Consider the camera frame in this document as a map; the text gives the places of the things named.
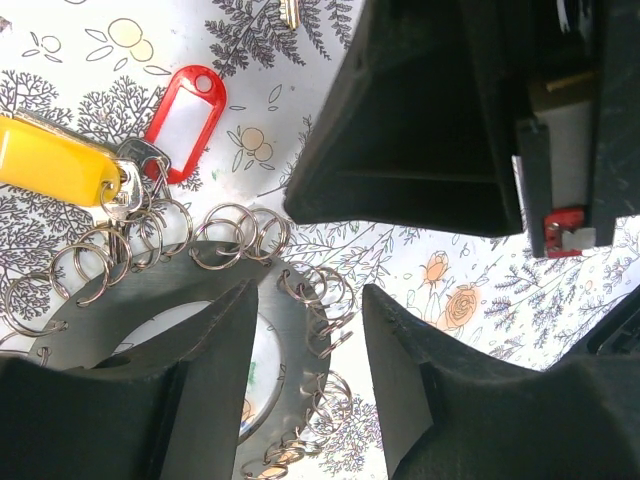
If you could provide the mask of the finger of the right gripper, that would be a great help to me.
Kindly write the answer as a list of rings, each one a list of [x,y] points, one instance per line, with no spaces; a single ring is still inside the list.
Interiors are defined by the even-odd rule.
[[[368,1],[290,177],[298,224],[519,233],[498,1]]]

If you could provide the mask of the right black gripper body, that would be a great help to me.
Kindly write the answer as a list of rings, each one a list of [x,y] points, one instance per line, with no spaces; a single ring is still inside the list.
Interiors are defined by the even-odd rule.
[[[473,201],[459,229],[526,232],[535,257],[613,242],[639,211],[639,5],[464,1],[499,200]]]

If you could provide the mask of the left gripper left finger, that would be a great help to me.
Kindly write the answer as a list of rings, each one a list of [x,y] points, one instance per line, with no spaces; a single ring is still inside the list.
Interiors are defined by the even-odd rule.
[[[1,359],[5,479],[228,479],[257,324],[242,281],[97,366]]]

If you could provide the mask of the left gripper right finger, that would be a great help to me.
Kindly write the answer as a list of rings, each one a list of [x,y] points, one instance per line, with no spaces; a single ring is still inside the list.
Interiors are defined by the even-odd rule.
[[[536,371],[427,325],[382,289],[363,323],[392,479],[635,479],[639,295]]]

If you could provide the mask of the metal disc with keyrings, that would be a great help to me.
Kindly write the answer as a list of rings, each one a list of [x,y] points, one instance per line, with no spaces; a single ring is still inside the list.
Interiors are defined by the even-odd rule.
[[[128,259],[108,286],[93,267],[84,286],[64,284],[41,327],[19,315],[19,290],[46,273],[16,279],[5,296],[1,359],[22,356],[53,370],[90,369],[188,319],[242,281],[258,288],[257,324],[232,475],[288,479],[291,466],[319,455],[352,412],[348,384],[330,368],[341,344],[333,313],[347,285],[334,271],[288,263],[263,246],[237,254],[233,244],[196,240],[169,261],[134,271]]]

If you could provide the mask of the red key tag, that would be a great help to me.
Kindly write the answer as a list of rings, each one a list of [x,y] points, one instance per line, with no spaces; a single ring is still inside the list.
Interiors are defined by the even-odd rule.
[[[188,65],[172,77],[144,139],[168,156],[168,183],[187,180],[227,105],[221,78],[202,65]]]

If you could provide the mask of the silver key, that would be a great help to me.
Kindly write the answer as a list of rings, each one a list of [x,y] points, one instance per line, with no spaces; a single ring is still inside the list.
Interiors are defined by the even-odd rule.
[[[150,201],[145,199],[142,180],[142,170],[147,161],[157,160],[162,167],[170,166],[169,158],[161,150],[138,137],[129,138],[120,146],[101,144],[24,108],[19,108],[14,113],[14,118],[66,140],[97,149],[114,161],[120,173],[120,189],[117,195],[107,202],[104,191],[101,191],[99,206],[83,207],[92,217],[94,226],[105,225],[108,222],[126,223],[135,211],[150,204]]]

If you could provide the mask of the yellow key tag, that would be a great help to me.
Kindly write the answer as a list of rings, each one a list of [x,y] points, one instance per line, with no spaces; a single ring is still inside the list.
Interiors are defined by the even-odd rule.
[[[1,182],[82,207],[112,200],[118,167],[99,149],[1,118]]]

